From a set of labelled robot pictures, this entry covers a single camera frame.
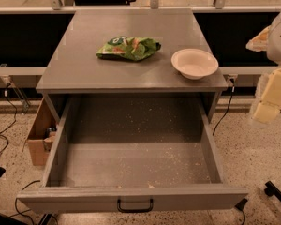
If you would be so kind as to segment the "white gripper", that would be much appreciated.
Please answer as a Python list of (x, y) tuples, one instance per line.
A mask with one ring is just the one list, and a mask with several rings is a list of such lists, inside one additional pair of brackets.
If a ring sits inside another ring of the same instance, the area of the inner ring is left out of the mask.
[[(271, 27), (264, 28), (250, 39), (245, 47), (253, 52), (265, 52), (267, 57), (281, 65), (281, 12)], [(252, 119), (261, 124), (271, 123), (281, 112), (281, 67), (274, 70), (266, 80)]]

